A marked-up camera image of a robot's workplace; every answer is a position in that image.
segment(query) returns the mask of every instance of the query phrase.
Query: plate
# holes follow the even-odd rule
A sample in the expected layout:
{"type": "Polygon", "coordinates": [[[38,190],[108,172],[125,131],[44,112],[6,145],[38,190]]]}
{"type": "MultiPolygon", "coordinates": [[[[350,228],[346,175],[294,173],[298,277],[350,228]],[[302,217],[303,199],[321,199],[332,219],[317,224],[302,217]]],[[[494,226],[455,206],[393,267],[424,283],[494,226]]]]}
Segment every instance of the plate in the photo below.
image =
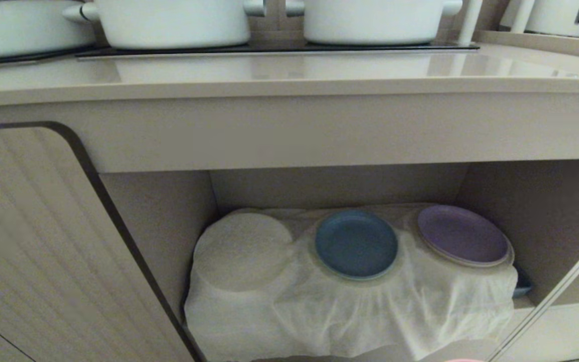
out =
{"type": "Polygon", "coordinates": [[[423,240],[439,255],[466,266],[503,263],[512,249],[506,236],[484,217],[455,206],[437,205],[418,216],[423,240]]]}
{"type": "Polygon", "coordinates": [[[390,270],[398,241],[392,227],[372,213],[336,213],[317,230],[319,259],[331,271],[352,280],[371,280],[390,270]]]}

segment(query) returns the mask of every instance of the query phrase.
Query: toaster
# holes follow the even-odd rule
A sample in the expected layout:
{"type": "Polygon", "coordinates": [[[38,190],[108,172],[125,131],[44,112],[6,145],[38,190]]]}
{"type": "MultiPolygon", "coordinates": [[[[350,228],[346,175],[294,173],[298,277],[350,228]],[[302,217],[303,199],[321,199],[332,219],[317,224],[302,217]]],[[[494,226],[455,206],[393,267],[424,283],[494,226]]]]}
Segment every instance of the toaster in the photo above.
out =
{"type": "MultiPolygon", "coordinates": [[[[521,0],[511,0],[500,22],[510,30],[521,0]]],[[[579,37],[579,0],[535,0],[526,32],[579,37]]]]}

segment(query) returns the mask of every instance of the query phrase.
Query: purple plate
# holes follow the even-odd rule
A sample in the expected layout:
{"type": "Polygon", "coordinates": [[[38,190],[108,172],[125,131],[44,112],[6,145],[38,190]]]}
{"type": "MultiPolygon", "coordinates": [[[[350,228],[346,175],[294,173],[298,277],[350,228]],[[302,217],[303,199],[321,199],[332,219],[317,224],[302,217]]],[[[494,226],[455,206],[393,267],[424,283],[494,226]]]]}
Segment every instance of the purple plate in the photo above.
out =
{"type": "Polygon", "coordinates": [[[437,252],[476,266],[494,266],[508,256],[506,236],[482,216],[455,206],[423,209],[418,217],[421,235],[437,252]]]}

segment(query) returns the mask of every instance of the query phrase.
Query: blue plate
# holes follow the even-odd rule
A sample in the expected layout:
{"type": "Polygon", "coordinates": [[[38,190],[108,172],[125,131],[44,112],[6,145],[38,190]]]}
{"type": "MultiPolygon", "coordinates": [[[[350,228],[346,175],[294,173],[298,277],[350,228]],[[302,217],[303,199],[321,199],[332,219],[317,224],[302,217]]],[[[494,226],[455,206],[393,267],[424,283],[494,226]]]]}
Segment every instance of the blue plate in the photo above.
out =
{"type": "Polygon", "coordinates": [[[317,231],[317,255],[341,277],[369,280],[381,277],[397,257],[397,237],[387,222],[360,210],[330,216],[317,231]]]}

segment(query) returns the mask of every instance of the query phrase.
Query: open cabinet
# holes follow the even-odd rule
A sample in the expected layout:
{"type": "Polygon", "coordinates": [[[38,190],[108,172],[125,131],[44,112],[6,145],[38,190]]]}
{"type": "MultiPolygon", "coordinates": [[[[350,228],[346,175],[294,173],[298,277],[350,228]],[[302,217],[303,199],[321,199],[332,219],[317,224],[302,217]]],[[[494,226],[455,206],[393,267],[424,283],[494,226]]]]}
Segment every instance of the open cabinet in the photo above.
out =
{"type": "MultiPolygon", "coordinates": [[[[510,238],[534,289],[515,300],[501,341],[460,341],[426,362],[501,357],[579,274],[579,160],[108,173],[101,179],[181,323],[196,241],[207,225],[239,208],[436,202],[492,220],[510,238]]],[[[384,347],[354,360],[402,362],[397,352],[384,347]]]]}

